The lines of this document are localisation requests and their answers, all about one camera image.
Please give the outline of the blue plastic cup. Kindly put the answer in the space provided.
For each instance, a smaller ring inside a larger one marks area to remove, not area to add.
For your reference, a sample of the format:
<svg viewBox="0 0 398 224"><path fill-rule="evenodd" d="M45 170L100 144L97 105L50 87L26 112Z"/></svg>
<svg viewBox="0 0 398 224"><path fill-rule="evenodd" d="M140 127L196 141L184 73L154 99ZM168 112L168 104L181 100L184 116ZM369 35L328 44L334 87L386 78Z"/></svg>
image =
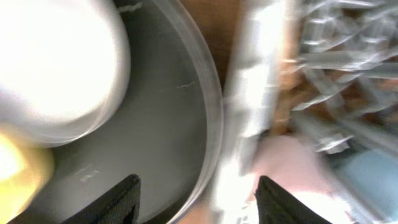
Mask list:
<svg viewBox="0 0 398 224"><path fill-rule="evenodd" d="M397 220L396 159L365 151L343 160L335 171L385 219Z"/></svg>

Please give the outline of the pink plastic cup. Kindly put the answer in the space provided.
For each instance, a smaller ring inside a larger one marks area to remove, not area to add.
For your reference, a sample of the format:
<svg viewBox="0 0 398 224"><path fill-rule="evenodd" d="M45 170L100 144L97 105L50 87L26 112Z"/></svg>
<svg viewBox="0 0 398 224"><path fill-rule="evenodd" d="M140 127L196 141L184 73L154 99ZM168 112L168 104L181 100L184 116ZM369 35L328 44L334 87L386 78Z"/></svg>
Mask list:
<svg viewBox="0 0 398 224"><path fill-rule="evenodd" d="M334 188L322 176L316 156L297 138L271 136L261 140L252 173L256 177L253 189L265 175L329 222L351 223L344 204L334 198Z"/></svg>

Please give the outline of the yellow bowl with food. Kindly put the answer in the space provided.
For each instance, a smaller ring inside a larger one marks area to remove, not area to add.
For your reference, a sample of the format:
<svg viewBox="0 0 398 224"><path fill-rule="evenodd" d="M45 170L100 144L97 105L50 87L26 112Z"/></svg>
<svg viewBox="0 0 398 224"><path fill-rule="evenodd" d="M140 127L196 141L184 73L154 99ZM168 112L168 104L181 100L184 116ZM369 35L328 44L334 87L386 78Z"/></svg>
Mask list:
<svg viewBox="0 0 398 224"><path fill-rule="evenodd" d="M54 172L50 149L20 145L1 134L1 223L22 213Z"/></svg>

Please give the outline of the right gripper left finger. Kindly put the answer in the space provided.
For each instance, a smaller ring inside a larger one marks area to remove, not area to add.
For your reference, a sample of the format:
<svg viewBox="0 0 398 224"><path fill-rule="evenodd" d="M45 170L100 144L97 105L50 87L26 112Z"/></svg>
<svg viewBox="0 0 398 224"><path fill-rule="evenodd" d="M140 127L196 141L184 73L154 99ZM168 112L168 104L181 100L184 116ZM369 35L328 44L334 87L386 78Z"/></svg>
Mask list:
<svg viewBox="0 0 398 224"><path fill-rule="evenodd" d="M136 224L141 179L131 174L62 224Z"/></svg>

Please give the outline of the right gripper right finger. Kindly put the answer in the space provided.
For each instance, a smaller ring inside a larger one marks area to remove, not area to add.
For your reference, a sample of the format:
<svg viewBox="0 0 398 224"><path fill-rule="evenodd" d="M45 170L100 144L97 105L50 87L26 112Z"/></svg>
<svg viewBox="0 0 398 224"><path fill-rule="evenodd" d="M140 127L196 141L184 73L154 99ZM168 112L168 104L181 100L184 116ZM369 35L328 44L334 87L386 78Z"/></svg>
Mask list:
<svg viewBox="0 0 398 224"><path fill-rule="evenodd" d="M331 224L268 176L260 176L255 196L259 224Z"/></svg>

